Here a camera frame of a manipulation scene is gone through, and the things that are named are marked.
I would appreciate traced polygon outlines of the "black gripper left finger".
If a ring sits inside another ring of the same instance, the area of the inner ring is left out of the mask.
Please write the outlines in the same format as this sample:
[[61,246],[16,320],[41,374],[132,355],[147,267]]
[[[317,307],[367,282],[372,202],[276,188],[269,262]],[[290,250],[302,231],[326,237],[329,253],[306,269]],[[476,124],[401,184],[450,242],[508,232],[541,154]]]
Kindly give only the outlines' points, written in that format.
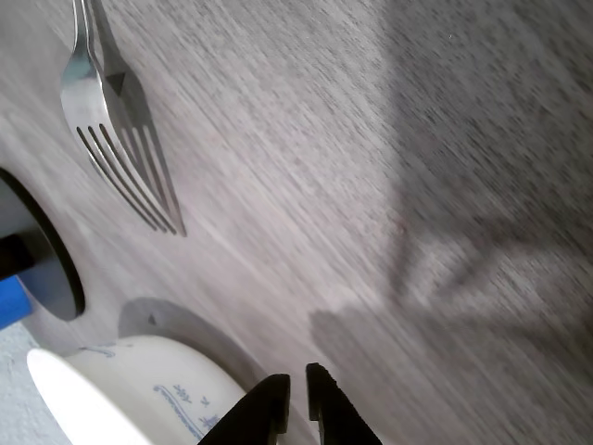
[[203,437],[200,445],[275,444],[288,425],[291,379],[261,380]]

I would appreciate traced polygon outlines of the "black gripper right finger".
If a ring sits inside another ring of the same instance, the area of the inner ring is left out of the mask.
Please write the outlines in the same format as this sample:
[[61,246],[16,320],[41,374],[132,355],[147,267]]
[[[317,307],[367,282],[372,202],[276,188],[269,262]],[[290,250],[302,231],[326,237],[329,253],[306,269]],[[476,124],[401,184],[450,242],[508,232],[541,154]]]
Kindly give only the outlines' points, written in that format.
[[321,444],[381,444],[326,368],[309,363],[306,377],[309,419],[318,423]]

